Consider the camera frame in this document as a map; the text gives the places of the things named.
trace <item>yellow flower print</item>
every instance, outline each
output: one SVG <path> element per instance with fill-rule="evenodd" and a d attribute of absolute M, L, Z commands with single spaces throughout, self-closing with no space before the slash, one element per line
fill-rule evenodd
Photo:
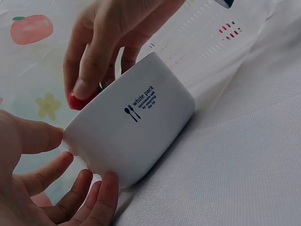
<path fill-rule="evenodd" d="M 61 102 L 58 100 L 55 100 L 55 96 L 52 93 L 47 93 L 45 95 L 45 99 L 43 98 L 37 98 L 36 103 L 41 108 L 39 111 L 39 117 L 45 118 L 46 115 L 52 120 L 56 120 L 55 110 L 60 109 Z"/>

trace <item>fork and spoon icon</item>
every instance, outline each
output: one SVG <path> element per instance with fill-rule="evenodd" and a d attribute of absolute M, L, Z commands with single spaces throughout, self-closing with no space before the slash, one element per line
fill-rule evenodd
<path fill-rule="evenodd" d="M 141 117 L 134 111 L 134 109 L 132 108 L 132 106 L 131 105 L 128 105 L 128 108 L 126 107 L 125 109 L 124 109 L 124 111 L 127 113 L 127 114 L 129 114 L 134 120 L 135 120 L 135 122 L 138 122 L 138 120 L 131 114 L 131 111 L 132 112 L 134 112 L 135 113 L 135 115 L 138 117 L 138 119 L 141 119 Z"/>

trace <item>white bedsheet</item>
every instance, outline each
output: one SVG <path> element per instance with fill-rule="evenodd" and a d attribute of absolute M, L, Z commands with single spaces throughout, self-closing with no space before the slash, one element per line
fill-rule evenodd
<path fill-rule="evenodd" d="M 198 112 L 116 225 L 301 224 L 301 2 L 278 3 L 220 100 Z"/>

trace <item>peach print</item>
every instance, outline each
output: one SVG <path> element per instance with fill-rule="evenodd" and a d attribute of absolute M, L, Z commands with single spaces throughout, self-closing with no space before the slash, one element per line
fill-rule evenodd
<path fill-rule="evenodd" d="M 27 45 L 41 41 L 53 33 L 50 19 L 44 15 L 17 16 L 13 18 L 10 35 L 18 45 Z"/>

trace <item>hand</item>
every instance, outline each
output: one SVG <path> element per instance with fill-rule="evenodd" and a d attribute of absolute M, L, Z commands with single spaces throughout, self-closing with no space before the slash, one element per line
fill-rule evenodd
<path fill-rule="evenodd" d="M 22 154 L 50 151 L 61 141 L 62 129 L 0 111 L 0 225 L 110 225 L 118 200 L 115 174 L 107 174 L 102 182 L 92 186 L 79 211 L 93 177 L 89 170 L 80 172 L 71 190 L 55 206 L 40 208 L 30 198 L 43 192 L 65 172 L 73 160 L 71 153 L 62 153 L 33 173 L 13 174 Z"/>
<path fill-rule="evenodd" d="M 67 99 L 79 100 L 115 79 L 119 49 L 125 47 L 122 73 L 132 67 L 143 44 L 180 8 L 185 0 L 96 0 L 77 20 L 64 61 Z M 81 73 L 79 63 L 85 48 Z"/>

